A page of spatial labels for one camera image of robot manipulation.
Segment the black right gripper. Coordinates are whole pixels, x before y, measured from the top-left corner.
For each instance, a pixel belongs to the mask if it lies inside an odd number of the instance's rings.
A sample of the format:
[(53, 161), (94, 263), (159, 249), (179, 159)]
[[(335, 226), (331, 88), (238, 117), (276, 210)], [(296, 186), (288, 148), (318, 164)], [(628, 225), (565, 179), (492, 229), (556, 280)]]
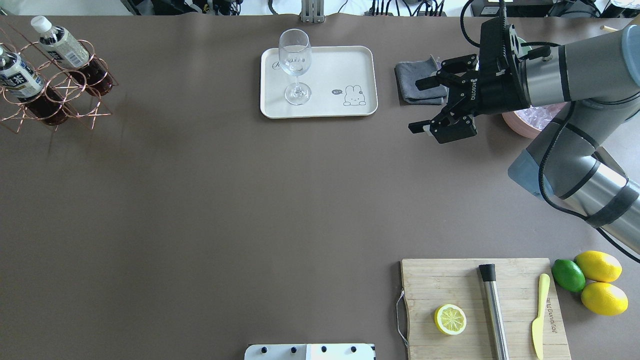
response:
[(434, 75), (418, 79), (419, 91), (443, 85), (468, 85), (464, 95), (451, 96), (432, 119), (407, 125), (412, 133), (428, 132), (438, 143), (459, 141), (478, 134), (475, 115), (492, 115), (527, 109), (531, 105), (525, 89), (522, 55), (515, 30), (506, 18), (494, 17), (481, 25), (478, 54), (445, 59)]

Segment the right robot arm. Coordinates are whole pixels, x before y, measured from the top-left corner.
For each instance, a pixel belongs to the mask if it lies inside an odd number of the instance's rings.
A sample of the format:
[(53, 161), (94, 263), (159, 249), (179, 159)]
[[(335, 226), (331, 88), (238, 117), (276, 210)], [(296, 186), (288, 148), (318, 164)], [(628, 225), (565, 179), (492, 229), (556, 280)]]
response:
[(582, 219), (617, 248), (639, 251), (639, 185), (602, 144), (639, 115), (639, 26), (524, 51), (503, 17), (481, 25), (478, 53), (443, 60), (420, 90), (443, 85), (448, 100), (412, 133), (440, 144), (477, 134), (474, 118), (564, 103), (509, 167), (509, 177), (565, 214)]

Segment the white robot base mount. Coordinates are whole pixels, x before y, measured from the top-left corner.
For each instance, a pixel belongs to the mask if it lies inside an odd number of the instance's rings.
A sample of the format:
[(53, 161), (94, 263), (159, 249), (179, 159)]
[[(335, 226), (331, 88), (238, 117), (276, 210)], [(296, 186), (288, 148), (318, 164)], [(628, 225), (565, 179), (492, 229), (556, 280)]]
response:
[(245, 360), (375, 360), (374, 344), (365, 342), (319, 342), (252, 344)]

